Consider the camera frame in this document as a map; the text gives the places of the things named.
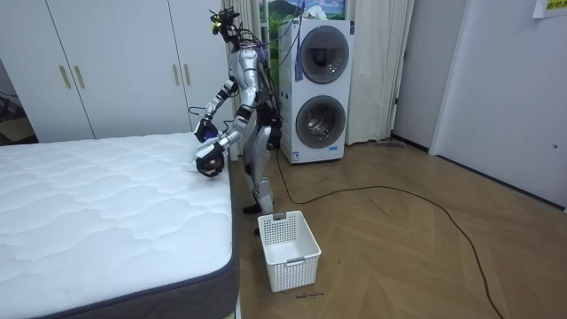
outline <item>stacked washer dryer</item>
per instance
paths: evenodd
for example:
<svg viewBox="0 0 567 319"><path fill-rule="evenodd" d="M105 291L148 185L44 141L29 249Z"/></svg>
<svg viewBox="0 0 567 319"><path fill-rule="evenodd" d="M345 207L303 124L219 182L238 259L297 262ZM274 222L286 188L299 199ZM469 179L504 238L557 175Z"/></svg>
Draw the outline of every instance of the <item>stacked washer dryer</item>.
<svg viewBox="0 0 567 319"><path fill-rule="evenodd" d="M287 33L288 24L279 30L281 149L291 164L340 159L345 152L354 24L303 19L294 42L299 19L289 23ZM296 82L298 54L303 79Z"/></svg>

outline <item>wooden floor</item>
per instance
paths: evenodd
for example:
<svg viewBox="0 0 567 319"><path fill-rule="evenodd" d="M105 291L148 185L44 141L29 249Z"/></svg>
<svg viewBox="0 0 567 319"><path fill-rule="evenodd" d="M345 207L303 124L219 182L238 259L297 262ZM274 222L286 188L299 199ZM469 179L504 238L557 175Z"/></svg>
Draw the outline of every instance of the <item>wooden floor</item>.
<svg viewBox="0 0 567 319"><path fill-rule="evenodd" d="M475 243L490 293L506 318L567 318L567 215L413 148L346 148L342 160L291 166L296 201L330 191L388 185L449 210ZM252 204L242 162L231 167L234 208ZM438 208L389 190L339 193L293 204L277 171L267 173L276 211L300 210L322 255L314 285L273 293L257 215L238 214L241 303L253 318L497 318L466 239Z"/></svg>

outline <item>cabinet handle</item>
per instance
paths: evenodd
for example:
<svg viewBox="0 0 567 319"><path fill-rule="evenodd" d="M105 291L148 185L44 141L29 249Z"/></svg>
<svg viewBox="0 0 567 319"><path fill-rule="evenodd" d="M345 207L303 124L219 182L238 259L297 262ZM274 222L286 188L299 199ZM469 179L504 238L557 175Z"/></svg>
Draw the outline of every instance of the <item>cabinet handle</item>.
<svg viewBox="0 0 567 319"><path fill-rule="evenodd" d="M185 65L185 80L187 80L187 86L189 86L190 81L189 81L189 68L187 67L187 65Z"/></svg>
<svg viewBox="0 0 567 319"><path fill-rule="evenodd" d="M61 76L63 76L63 82L68 89L71 89L71 83L69 82L69 78L67 77L67 72L63 66L59 66L59 71L61 71Z"/></svg>
<svg viewBox="0 0 567 319"><path fill-rule="evenodd" d="M81 71L79 70L78 66L74 67L74 72L77 73L77 80L79 80L79 85L81 89L85 89L85 83L82 81Z"/></svg>
<svg viewBox="0 0 567 319"><path fill-rule="evenodd" d="M175 85L179 86L179 74L177 73L177 66L174 65Z"/></svg>

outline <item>white wall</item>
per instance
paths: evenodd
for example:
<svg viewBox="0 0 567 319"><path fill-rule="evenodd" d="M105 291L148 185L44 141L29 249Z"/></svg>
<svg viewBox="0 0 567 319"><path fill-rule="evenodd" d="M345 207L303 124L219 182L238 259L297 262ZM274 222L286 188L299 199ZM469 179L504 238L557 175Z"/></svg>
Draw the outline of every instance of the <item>white wall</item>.
<svg viewBox="0 0 567 319"><path fill-rule="evenodd" d="M567 16L534 5L470 0L431 151L566 206Z"/></svg>
<svg viewBox="0 0 567 319"><path fill-rule="evenodd" d="M6 93L6 94L11 94L11 95L16 95L16 91L14 90L14 87L12 86L12 82L10 81L10 77L6 73L6 69L4 68L4 65L2 64L2 60L0 60L0 92ZM21 105L21 103L19 102L19 99L17 97L7 97L5 95L2 95L2 93L0 93L0 97L8 98L12 102Z"/></svg>
<svg viewBox="0 0 567 319"><path fill-rule="evenodd" d="M393 132L431 146L466 0L416 1Z"/></svg>

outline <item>baseboard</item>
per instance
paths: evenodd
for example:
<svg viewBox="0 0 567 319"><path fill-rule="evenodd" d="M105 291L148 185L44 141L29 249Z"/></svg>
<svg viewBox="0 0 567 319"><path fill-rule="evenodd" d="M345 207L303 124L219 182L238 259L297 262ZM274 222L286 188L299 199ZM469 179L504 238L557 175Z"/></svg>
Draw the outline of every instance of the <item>baseboard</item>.
<svg viewBox="0 0 567 319"><path fill-rule="evenodd" d="M489 180L491 180L491 181L493 181L493 182L496 182L496 183L498 183L498 184L500 184L500 185L502 185L502 186L508 187L509 189L511 189L511 190L513 190L513 191L517 191L517 192L519 192L519 193L521 193L521 194L524 194L525 196L527 196L527 197L529 197L529 198L536 199L536 200L538 200L538 201L541 202L541 203L544 203L544 204L547 204L547 205L549 205L549 206L552 206L553 208L560 209L561 211L564 211L564 210L565 210L565 207L563 207L563 206L561 206L561 205L557 205L556 203L550 202L549 200L544 199L544 198L541 198L541 197L539 197L539 196L537 196L537 195L535 195L535 194L532 194L532 193L530 193L529 191L524 191L524 190L522 190L522 189L519 189L519 188L517 188L516 186L513 186L513 185L510 185L510 184L508 184L508 183L505 183L505 182L503 182L503 181L501 181L501 180L499 180L499 179L496 179L496 178L494 178L494 177L492 177L492 176L490 176L490 175L486 175L485 173L478 172L478 171L477 171L476 169L474 169L474 168L470 168L470 167L468 167L468 166L465 166L465 165L463 165L463 164L461 164L461 163L455 162L454 160L448 159L448 158L443 157L443 156L441 156L441 155L437 155L437 157L440 158L440 159L442 159L442 160L446 160L446 161L448 161L448 162L451 163L451 164L455 164L455 165L458 166L458 167L464 168L464 169L466 169L466 170L468 170L468 171L470 171L470 172L472 172L472 173L475 173L475 174L477 174L477 175L481 175L481 176L483 176L484 178L487 178L487 179L489 179Z"/></svg>
<svg viewBox="0 0 567 319"><path fill-rule="evenodd" d="M419 151L424 151L426 153L429 153L429 147L425 147L423 145L420 145L416 142L410 141L410 140L408 140L404 137L401 137L401 136L398 136L398 135L395 135L395 134L392 134L392 138L395 138L398 141L401 141L401 142L403 142L403 143L405 143L405 144L407 144L411 147L414 147L414 148L418 149Z"/></svg>

